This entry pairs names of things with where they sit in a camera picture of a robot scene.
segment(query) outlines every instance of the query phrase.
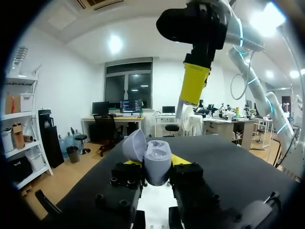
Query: window frame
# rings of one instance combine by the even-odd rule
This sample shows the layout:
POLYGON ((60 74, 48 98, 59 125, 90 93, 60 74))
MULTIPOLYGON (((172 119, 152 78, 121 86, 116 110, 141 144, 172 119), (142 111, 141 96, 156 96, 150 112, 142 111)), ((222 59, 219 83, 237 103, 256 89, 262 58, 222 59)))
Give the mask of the window frame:
POLYGON ((126 71, 126 72, 119 72, 119 73, 110 73, 107 74, 107 67, 105 67, 105 77, 104 77, 104 101, 106 101, 106 79, 108 77, 114 77, 114 76, 122 76, 124 75, 124 100, 128 99, 128 81, 129 81, 129 75, 133 74, 150 74, 151 75, 151 102, 150 102, 150 108, 143 108, 143 110, 152 110, 153 108, 153 67, 151 70, 138 70, 138 71, 126 71))

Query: ceiling light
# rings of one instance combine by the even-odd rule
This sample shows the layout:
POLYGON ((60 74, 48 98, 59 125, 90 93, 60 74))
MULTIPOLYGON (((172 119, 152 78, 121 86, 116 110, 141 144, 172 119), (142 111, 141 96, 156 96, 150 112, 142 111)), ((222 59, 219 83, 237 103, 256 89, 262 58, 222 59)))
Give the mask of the ceiling light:
POLYGON ((268 78, 273 78, 274 77, 274 74, 273 74, 272 71, 267 71, 266 75, 267 75, 268 78))
POLYGON ((285 20, 285 15, 273 2, 270 2, 266 5, 263 12, 257 12, 252 16, 250 24, 263 36, 271 36, 275 33, 276 28, 283 24, 285 20))
POLYGON ((109 48, 112 54, 118 53, 123 47, 123 43, 118 36, 112 35, 109 41, 109 48))
POLYGON ((300 76, 300 73, 298 71, 291 71, 290 72, 290 77, 293 78, 293 79, 295 79, 299 76, 300 76))

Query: stool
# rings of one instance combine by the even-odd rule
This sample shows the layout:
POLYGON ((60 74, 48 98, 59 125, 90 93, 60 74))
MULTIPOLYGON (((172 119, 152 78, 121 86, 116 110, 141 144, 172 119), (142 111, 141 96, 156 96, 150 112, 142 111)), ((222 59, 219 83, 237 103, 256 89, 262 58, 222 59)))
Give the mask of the stool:
POLYGON ((86 153, 89 153, 91 151, 90 149, 85 149, 84 148, 83 140, 87 139, 86 135, 77 135, 77 136, 75 136, 74 139, 77 140, 77 141, 81 141, 82 154, 86 154, 86 153))
POLYGON ((165 126, 165 129, 170 132, 170 135, 164 136, 164 137, 174 137, 174 135, 171 135, 171 131, 178 132, 179 126, 177 124, 168 124, 165 126))
POLYGON ((256 141, 257 143, 262 143, 262 140, 261 140, 261 136, 262 136, 262 133, 265 133, 265 130, 257 130, 257 132, 259 133, 259 139, 256 141))

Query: laptop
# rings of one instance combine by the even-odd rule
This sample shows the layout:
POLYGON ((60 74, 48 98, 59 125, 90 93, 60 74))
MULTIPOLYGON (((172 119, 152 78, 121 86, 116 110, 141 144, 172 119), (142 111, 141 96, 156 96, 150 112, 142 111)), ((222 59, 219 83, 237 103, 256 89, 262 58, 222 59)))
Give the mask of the laptop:
POLYGON ((162 116, 176 116, 174 106, 163 106, 162 107, 162 116))

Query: cardboard box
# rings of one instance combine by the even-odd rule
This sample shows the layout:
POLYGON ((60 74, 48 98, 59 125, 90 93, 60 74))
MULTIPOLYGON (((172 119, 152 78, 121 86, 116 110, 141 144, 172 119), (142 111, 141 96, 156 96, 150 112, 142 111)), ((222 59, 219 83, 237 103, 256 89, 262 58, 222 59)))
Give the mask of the cardboard box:
POLYGON ((5 100, 5 114, 20 112, 20 95, 8 95, 5 100))
POLYGON ((13 133, 14 133, 14 140, 17 149, 22 149, 25 147, 23 133, 22 133, 22 125, 21 123, 17 123, 13 125, 13 133))

